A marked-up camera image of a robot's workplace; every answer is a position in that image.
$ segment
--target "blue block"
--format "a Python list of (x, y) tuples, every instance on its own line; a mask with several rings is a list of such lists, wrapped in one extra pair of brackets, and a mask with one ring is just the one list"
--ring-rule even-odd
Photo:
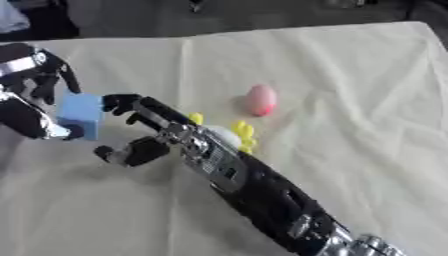
[(74, 124), (84, 129), (84, 139), (98, 139), (98, 128), (103, 116), (102, 97), (66, 92), (56, 114), (60, 125)]

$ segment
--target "pink ball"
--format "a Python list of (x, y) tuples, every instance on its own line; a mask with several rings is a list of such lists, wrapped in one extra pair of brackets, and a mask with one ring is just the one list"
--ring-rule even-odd
[(246, 95), (246, 106), (256, 116), (269, 114), (277, 105), (275, 91), (266, 85), (254, 85)]

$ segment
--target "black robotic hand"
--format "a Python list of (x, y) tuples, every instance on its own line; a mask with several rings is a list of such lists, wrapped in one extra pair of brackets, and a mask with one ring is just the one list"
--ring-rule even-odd
[(36, 87), (31, 97), (52, 105), (60, 77), (71, 92), (80, 92), (70, 66), (54, 54), (24, 43), (0, 46), (0, 123), (32, 139), (82, 137), (80, 127), (54, 123), (45, 111), (21, 96), (24, 82), (33, 80)]
[(181, 149), (184, 163), (204, 176), (232, 208), (290, 252), (300, 256), (404, 256), (379, 237), (357, 239), (317, 201), (269, 166), (231, 146), (219, 134), (188, 120), (151, 97), (106, 96), (106, 110), (131, 112), (135, 120), (157, 131), (120, 151), (100, 147), (106, 162), (137, 166)]

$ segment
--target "floor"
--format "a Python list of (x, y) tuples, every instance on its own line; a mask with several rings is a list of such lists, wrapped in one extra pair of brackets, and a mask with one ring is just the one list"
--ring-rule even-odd
[[(83, 37), (177, 37), (400, 21), (408, 0), (379, 0), (355, 9), (330, 8), (325, 1), (341, 0), (207, 0), (196, 14), (189, 12), (188, 0), (69, 0)], [(428, 0), (417, 1), (412, 19), (430, 24), (448, 46), (448, 11)]]

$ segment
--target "table surface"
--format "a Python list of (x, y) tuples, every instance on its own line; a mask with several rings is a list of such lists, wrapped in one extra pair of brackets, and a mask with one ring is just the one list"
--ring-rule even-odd
[[(85, 92), (150, 95), (207, 124), (246, 120), (255, 155), (353, 233), (409, 255), (445, 253), (448, 55), (425, 24), (39, 45), (66, 58)], [(272, 115), (238, 105), (254, 84), (277, 91)], [(2, 127), (1, 254), (290, 255), (175, 154), (124, 169), (91, 153), (149, 132), (112, 116), (97, 142), (32, 141)]]

